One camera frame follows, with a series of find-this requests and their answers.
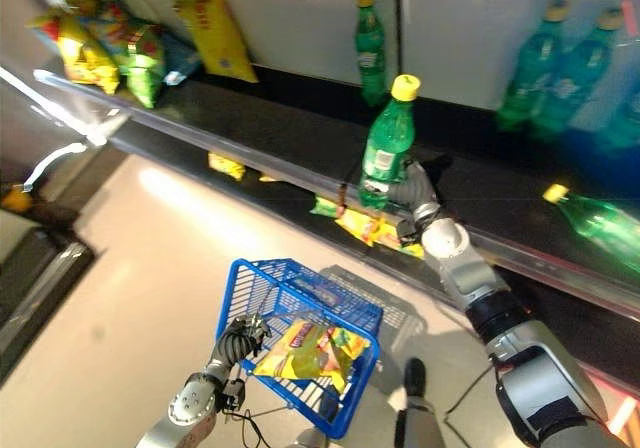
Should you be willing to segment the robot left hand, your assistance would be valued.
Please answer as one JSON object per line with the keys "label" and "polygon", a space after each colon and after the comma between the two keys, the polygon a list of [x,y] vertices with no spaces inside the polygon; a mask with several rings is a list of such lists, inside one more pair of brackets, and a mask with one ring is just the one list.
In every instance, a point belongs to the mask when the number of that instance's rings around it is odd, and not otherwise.
{"label": "robot left hand", "polygon": [[258,315],[236,317],[216,340],[207,365],[230,370],[250,354],[256,356],[264,340],[270,337],[271,328],[264,318]]}

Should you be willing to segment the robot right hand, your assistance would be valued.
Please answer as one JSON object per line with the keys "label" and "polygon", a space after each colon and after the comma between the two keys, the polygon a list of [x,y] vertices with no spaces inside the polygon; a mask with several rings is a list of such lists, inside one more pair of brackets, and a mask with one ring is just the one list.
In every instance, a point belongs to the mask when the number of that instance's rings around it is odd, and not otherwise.
{"label": "robot right hand", "polygon": [[388,199],[410,210],[416,217],[436,213],[440,203],[435,189],[422,165],[411,161],[406,165],[405,179],[392,184]]}

